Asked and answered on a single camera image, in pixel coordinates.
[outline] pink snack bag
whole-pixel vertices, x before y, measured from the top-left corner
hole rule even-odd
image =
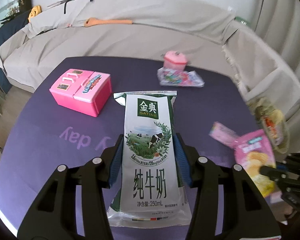
[[[219,122],[214,122],[209,135],[230,148],[233,148],[235,140],[238,138],[234,131]]]
[[[256,184],[263,197],[274,190],[274,182],[259,173],[261,166],[275,168],[272,147],[265,132],[260,129],[238,137],[234,144],[234,157]]]

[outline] screw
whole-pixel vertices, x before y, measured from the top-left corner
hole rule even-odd
[[[239,165],[239,164],[235,164],[235,165],[233,166],[233,168],[234,168],[236,171],[241,171],[241,170],[242,170],[242,166]]]
[[[99,157],[97,157],[97,158],[94,158],[94,159],[92,160],[92,162],[93,162],[94,164],[99,164],[99,163],[102,162],[102,159],[99,158]]]
[[[63,164],[58,166],[58,171],[60,171],[60,172],[64,171],[65,169],[66,169],[66,166]]]
[[[206,157],[201,156],[201,157],[198,158],[198,161],[199,161],[200,163],[207,163],[207,162],[208,162],[208,159],[207,159]]]

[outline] sticker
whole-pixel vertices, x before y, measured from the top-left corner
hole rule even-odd
[[[160,217],[160,218],[132,218],[132,221],[158,221],[162,219],[167,219],[168,217]]]
[[[62,90],[68,90],[68,88],[70,87],[69,84],[59,84],[57,88],[62,89]]]
[[[81,74],[83,73],[83,71],[80,71],[80,70],[74,70],[74,71],[72,71],[72,73],[75,73],[75,74],[81,75]]]
[[[86,86],[84,87],[82,93],[85,94],[88,93],[90,90],[92,90],[96,86],[96,84],[98,84],[100,79],[101,79],[101,75],[96,75],[94,78],[90,79],[86,84]]]

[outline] blue gripper pad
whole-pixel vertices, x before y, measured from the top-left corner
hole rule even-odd
[[[177,160],[179,172],[181,173],[182,180],[188,184],[188,186],[192,185],[191,171],[188,159],[186,157],[186,153],[184,152],[181,143],[177,137],[177,135],[173,136],[174,143],[174,155]]]
[[[121,142],[115,152],[114,158],[112,160],[110,171],[109,171],[109,185],[112,187],[112,185],[116,182],[119,170],[122,163],[122,152],[123,152],[123,137],[121,139]]]

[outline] curtain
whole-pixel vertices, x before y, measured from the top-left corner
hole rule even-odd
[[[255,32],[281,55],[300,81],[300,1],[263,0]],[[300,109],[288,118],[289,152],[300,152]]]

